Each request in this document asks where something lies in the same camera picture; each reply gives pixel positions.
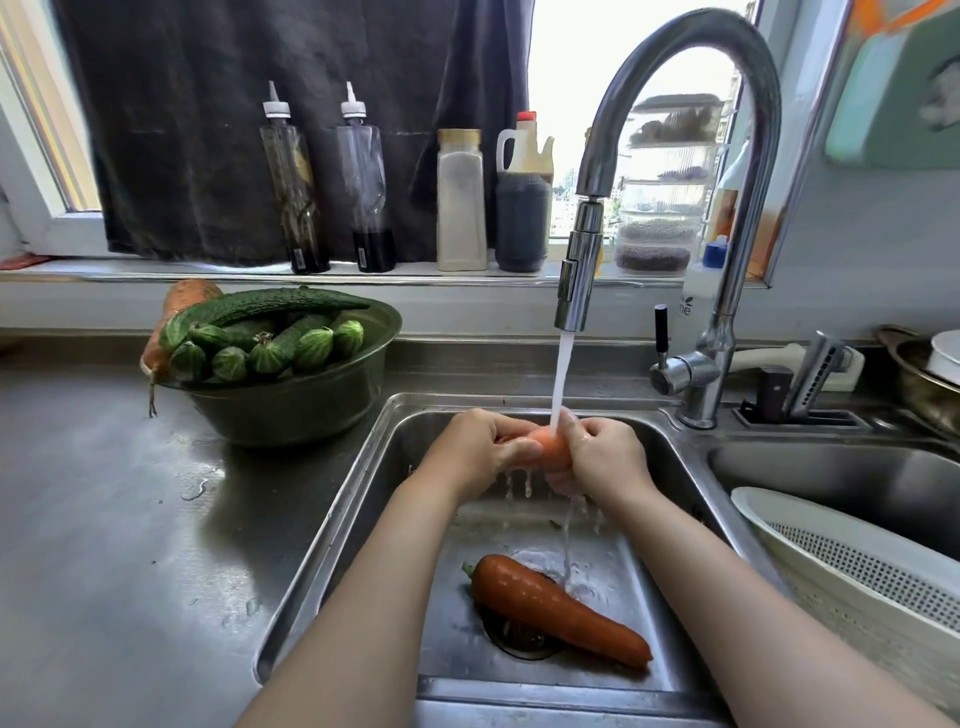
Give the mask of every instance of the person's left hand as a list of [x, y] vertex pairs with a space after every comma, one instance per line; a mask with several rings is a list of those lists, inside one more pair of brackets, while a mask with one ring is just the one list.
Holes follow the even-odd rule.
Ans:
[[[487, 490], [497, 473], [540, 458], [540, 443], [523, 437], [536, 427], [483, 409], [461, 412], [423, 456], [417, 476], [449, 488], [460, 505]], [[498, 445], [504, 436], [515, 439]]]

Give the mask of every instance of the person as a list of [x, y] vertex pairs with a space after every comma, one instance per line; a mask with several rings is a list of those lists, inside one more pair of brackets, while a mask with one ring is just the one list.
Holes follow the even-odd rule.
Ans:
[[[444, 532], [498, 472], [535, 462], [535, 425], [456, 415], [391, 497], [313, 624], [236, 728], [406, 728]], [[658, 491], [633, 429], [560, 424], [572, 482], [630, 540], [703, 656], [740, 728], [948, 728], [954, 724], [783, 597]], [[498, 439], [517, 439], [498, 444]]]

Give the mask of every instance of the person's left arm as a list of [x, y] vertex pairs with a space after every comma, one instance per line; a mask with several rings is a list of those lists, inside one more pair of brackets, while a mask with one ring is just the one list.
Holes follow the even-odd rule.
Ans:
[[[370, 538], [235, 728], [411, 724], [430, 586], [458, 506], [540, 457], [535, 425], [484, 410], [450, 422], [396, 489]], [[520, 438], [498, 445], [505, 435]]]

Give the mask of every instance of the black curtain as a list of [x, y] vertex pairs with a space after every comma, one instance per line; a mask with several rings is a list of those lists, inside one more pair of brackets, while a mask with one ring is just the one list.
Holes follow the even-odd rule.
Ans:
[[534, 0], [53, 0], [112, 251], [286, 259], [260, 142], [268, 81], [306, 134], [331, 256], [353, 260], [335, 127], [347, 81], [383, 132], [397, 258], [436, 259], [436, 130], [493, 149], [527, 108]]

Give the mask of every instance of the sink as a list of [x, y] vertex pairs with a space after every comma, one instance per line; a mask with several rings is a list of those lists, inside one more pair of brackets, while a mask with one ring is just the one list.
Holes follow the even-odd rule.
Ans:
[[[664, 402], [567, 403], [579, 412], [628, 423], [646, 447], [661, 489], [761, 573], [778, 579], [710, 473], [705, 450], [684, 439], [660, 410]], [[255, 662], [261, 682], [269, 679], [339, 583], [394, 488], [418, 465], [450, 418], [472, 406], [547, 421], [546, 398], [391, 398], [274, 616]], [[560, 581], [564, 532], [570, 591], [646, 638], [654, 654], [648, 671], [632, 671], [549, 639], [500, 639], [502, 621], [474, 606], [461, 569], [464, 562], [504, 553]], [[571, 505], [553, 494], [538, 473], [500, 476], [487, 493], [457, 513], [431, 590], [419, 672], [418, 725], [474, 724], [472, 720], [499, 724], [516, 722], [519, 716], [531, 726], [594, 725], [603, 716], [622, 726], [729, 725], [706, 667], [626, 540], [594, 505]]]
[[730, 442], [708, 463], [724, 489], [806, 498], [960, 560], [956, 452], [894, 443]]

